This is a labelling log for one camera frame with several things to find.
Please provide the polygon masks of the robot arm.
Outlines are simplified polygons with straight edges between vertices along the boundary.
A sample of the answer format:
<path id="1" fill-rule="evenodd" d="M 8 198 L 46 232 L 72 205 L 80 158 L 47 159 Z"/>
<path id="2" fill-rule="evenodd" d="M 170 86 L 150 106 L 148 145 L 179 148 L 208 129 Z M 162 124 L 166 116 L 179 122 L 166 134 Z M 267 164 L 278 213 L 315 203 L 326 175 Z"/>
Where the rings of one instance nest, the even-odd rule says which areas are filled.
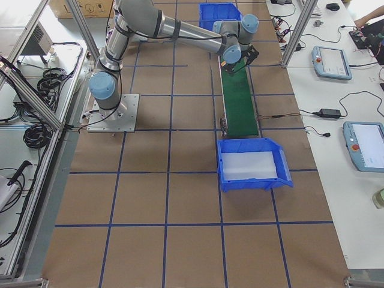
<path id="1" fill-rule="evenodd" d="M 233 73 L 241 60 L 250 64 L 258 56 L 251 41 L 259 19 L 246 14 L 239 20 L 217 20 L 205 29 L 167 16 L 152 1 L 117 1 L 112 33 L 97 59 L 97 70 L 89 80 L 89 90 L 98 104 L 103 121 L 124 116 L 119 85 L 122 60 L 134 37 L 141 40 L 172 41 L 201 48 L 218 55 L 226 72 Z"/>

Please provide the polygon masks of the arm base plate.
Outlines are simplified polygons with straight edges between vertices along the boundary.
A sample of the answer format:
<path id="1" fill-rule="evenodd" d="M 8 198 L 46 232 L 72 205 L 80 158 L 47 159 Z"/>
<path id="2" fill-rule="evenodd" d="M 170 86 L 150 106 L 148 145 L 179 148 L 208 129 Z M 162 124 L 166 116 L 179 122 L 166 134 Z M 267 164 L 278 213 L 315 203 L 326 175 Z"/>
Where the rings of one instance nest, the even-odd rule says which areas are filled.
<path id="1" fill-rule="evenodd" d="M 98 110 L 90 115 L 89 133 L 133 133 L 136 129 L 139 94 L 123 94 L 119 107 L 116 110 L 106 111 L 100 109 L 94 100 L 93 109 Z"/>

